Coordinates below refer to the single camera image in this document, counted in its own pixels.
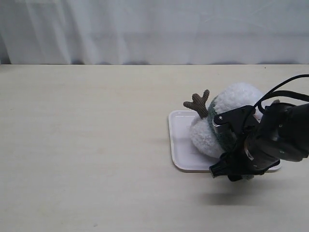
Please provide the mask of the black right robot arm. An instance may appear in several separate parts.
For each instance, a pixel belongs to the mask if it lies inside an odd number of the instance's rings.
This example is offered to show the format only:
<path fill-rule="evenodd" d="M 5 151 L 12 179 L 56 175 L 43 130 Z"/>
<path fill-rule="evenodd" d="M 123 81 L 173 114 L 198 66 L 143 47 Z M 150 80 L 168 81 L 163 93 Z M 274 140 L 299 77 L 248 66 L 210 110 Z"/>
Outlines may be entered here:
<path fill-rule="evenodd" d="M 253 106 L 243 106 L 214 117 L 216 132 L 232 131 L 237 140 L 210 166 L 212 177 L 227 176 L 232 182 L 245 176 L 263 175 L 281 160 L 300 162 L 309 156 L 309 105 L 274 103 L 260 121 Z"/>

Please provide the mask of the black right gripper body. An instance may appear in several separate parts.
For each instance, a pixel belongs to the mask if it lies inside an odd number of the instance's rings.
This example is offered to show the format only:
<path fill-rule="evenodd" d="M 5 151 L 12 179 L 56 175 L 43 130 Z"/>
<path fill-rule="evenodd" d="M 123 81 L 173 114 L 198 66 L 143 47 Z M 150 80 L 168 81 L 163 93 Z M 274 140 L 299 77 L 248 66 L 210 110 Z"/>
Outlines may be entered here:
<path fill-rule="evenodd" d="M 280 164 L 278 158 L 259 149 L 255 145 L 253 137 L 248 134 L 237 139 L 229 152 L 228 161 L 231 171 L 227 177 L 231 182 L 251 180 Z"/>

